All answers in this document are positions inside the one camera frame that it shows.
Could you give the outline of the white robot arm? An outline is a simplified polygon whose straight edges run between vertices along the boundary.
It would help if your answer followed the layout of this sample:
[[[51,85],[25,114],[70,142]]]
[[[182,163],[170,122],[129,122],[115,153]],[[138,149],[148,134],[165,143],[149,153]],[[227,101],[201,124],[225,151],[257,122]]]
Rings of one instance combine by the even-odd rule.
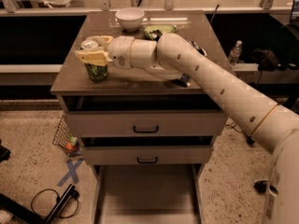
[[[299,115],[224,70],[177,34],[159,40],[98,36],[80,49],[84,63],[139,68],[161,78],[191,78],[254,141],[272,154],[263,224],[299,224]]]

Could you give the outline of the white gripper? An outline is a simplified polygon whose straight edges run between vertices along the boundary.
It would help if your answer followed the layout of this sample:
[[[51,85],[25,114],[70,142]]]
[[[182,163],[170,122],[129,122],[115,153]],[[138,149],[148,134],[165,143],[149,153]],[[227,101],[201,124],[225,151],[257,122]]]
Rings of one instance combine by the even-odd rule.
[[[110,35],[88,36],[87,40],[96,41],[103,47],[95,49],[76,50],[76,57],[83,63],[89,63],[96,66],[106,66],[112,61],[112,64],[120,69],[131,69],[131,46],[135,39],[132,36],[119,36],[113,39]]]

